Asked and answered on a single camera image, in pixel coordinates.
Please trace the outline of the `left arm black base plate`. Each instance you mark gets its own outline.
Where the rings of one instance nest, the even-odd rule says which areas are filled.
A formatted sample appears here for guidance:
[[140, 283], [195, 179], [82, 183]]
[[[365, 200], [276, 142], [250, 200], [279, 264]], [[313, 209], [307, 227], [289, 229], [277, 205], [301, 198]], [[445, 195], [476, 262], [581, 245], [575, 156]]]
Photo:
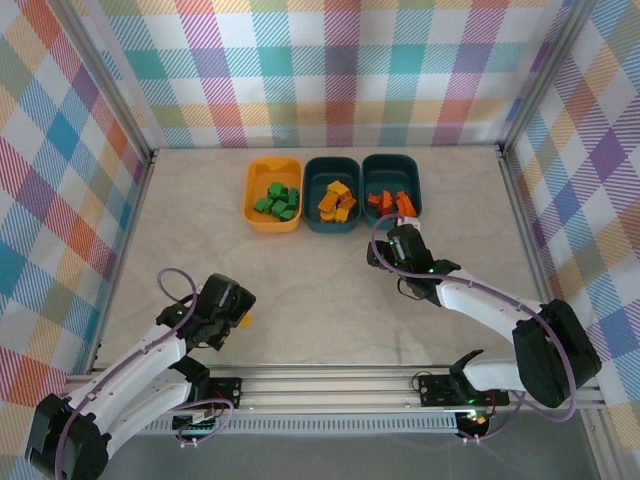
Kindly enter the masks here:
[[240, 406], [243, 380], [240, 377], [210, 377], [205, 387], [206, 398], [226, 399], [235, 408]]

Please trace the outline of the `yellow-orange plastic container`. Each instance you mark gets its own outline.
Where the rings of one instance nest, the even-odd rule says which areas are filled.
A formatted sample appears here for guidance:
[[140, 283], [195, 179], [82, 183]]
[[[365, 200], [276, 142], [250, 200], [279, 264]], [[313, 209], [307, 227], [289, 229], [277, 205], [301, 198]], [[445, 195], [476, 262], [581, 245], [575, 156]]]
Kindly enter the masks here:
[[[281, 221], [274, 215], [260, 213], [255, 204], [266, 199], [272, 183], [284, 187], [295, 187], [298, 191], [298, 205], [292, 217]], [[243, 215], [247, 223], [259, 233], [288, 233], [299, 223], [302, 207], [302, 165], [294, 157], [271, 156], [254, 160], [248, 167], [246, 178]]]

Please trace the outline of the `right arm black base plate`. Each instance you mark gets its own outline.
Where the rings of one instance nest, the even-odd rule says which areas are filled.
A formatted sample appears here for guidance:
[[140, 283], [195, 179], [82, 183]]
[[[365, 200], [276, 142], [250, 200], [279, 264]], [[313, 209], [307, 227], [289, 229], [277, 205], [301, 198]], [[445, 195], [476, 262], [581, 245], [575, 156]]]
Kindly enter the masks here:
[[510, 404], [510, 397], [502, 390], [477, 390], [456, 375], [419, 375], [417, 393], [423, 407], [502, 407]]

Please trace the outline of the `aluminium table side rail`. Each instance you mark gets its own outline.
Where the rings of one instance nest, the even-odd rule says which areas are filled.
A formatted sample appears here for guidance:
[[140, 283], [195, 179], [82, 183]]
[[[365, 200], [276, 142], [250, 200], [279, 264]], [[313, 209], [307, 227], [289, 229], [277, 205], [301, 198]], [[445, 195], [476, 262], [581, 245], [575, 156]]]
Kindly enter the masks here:
[[90, 342], [88, 344], [87, 354], [84, 357], [84, 361], [81, 363], [80, 368], [80, 372], [83, 374], [91, 373], [94, 370], [94, 364], [96, 362], [96, 359], [98, 358], [99, 350], [103, 341], [104, 331], [109, 320], [110, 310], [112, 309], [118, 286], [124, 273], [126, 259], [135, 236], [137, 224], [139, 222], [139, 218], [144, 206], [159, 153], [160, 150], [158, 148], [152, 150], [144, 164], [139, 192], [136, 196], [134, 206], [132, 207], [128, 223], [124, 230], [122, 249], [120, 254], [116, 258], [113, 269], [113, 276], [112, 279], [108, 282], [105, 296], [103, 298], [104, 302], [102, 303], [101, 309], [99, 310], [99, 315], [93, 328], [90, 330], [91, 336]]
[[507, 197], [515, 217], [519, 237], [523, 246], [530, 275], [533, 280], [537, 299], [543, 304], [547, 304], [555, 298], [555, 295], [552, 292], [550, 283], [546, 277], [541, 254], [532, 230], [532, 224], [526, 214], [524, 198], [518, 189], [516, 176], [508, 161], [507, 155], [504, 153], [500, 145], [495, 146], [495, 153]]

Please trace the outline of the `orange black electronics board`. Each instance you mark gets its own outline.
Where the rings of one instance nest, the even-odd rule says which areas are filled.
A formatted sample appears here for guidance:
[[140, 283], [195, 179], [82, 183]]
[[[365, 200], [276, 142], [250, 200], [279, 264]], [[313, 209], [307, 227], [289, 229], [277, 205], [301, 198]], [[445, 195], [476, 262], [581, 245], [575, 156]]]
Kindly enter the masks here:
[[491, 416], [486, 411], [456, 412], [456, 435], [463, 439], [485, 436], [490, 428]]

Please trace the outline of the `aluminium mounting rail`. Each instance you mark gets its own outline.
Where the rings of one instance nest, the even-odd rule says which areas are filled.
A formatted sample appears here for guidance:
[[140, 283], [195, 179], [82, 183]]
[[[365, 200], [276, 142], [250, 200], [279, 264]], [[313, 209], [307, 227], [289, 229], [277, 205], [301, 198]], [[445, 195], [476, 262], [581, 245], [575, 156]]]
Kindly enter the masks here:
[[211, 375], [242, 379], [239, 417], [419, 412], [419, 377], [446, 372], [415, 365], [267, 365], [219, 366]]

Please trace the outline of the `black electronics board green lights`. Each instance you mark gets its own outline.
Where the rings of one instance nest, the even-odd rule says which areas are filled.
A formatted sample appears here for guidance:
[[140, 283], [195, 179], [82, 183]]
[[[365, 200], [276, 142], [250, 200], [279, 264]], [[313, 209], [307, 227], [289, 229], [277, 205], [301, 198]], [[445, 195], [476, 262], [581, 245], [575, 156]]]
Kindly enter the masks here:
[[218, 426], [218, 416], [214, 414], [179, 414], [171, 419], [171, 429], [181, 431], [184, 437], [205, 436]]

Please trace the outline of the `dark teal plastic container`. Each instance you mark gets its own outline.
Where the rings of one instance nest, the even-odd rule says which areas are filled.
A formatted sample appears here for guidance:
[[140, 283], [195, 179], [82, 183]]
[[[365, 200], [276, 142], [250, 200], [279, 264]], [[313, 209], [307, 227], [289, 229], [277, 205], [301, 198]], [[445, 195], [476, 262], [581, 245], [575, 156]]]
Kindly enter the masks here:
[[[327, 187], [340, 181], [351, 190], [356, 205], [344, 223], [323, 222], [318, 208]], [[356, 228], [362, 213], [362, 178], [360, 164], [349, 157], [324, 156], [309, 160], [304, 168], [302, 216], [316, 233], [347, 233]]]
[[422, 194], [419, 169], [416, 161], [404, 154], [372, 154], [362, 163], [364, 187], [363, 213], [372, 227], [380, 218], [379, 208], [369, 202], [371, 196], [382, 197], [384, 191], [391, 195], [392, 210], [397, 212], [396, 198], [403, 192], [410, 200], [417, 215], [422, 213]]

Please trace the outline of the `aluminium frame post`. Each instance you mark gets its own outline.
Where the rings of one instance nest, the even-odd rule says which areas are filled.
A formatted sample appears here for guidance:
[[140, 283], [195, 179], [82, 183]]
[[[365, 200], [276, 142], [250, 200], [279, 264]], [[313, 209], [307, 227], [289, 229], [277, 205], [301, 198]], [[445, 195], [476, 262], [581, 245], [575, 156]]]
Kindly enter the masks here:
[[505, 133], [496, 142], [502, 154], [514, 150], [597, 2], [561, 1], [562, 6], [549, 30], [550, 39], [544, 40], [538, 50], [531, 65], [533, 72], [528, 73], [530, 80], [514, 100], [514, 107], [507, 115]]
[[87, 33], [70, 0], [45, 0], [70, 37], [97, 88], [104, 95], [134, 148], [146, 163], [153, 162], [154, 150], [144, 138], [133, 113], [121, 95], [102, 55]]

